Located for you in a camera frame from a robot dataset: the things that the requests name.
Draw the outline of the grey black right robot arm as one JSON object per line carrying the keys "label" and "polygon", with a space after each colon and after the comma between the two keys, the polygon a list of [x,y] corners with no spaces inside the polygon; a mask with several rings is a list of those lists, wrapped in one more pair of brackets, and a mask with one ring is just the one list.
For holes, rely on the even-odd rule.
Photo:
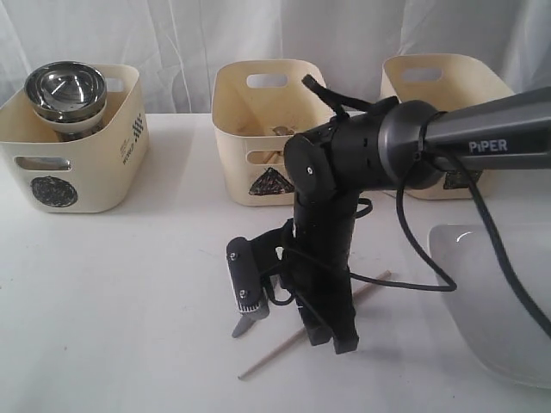
{"label": "grey black right robot arm", "polygon": [[[350,283],[350,244],[358,218],[370,213],[368,190],[396,193],[396,215],[409,244],[427,260],[406,221],[408,189],[445,173],[546,170],[550,166],[550,91],[537,89],[452,112],[428,102],[356,102],[328,89],[335,116],[293,136],[285,166],[295,188],[294,216],[264,237],[254,257],[260,274],[279,274],[297,304],[313,346],[339,354],[359,343]],[[346,108],[357,105],[360,114]]]}

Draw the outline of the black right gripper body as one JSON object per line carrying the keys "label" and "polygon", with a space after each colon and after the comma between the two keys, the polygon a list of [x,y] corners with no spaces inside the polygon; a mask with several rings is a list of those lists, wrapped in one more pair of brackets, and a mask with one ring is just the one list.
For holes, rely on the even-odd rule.
{"label": "black right gripper body", "polygon": [[294,199],[294,217],[253,239],[253,308],[267,301],[305,310],[352,310],[348,260],[357,192],[327,202]]}

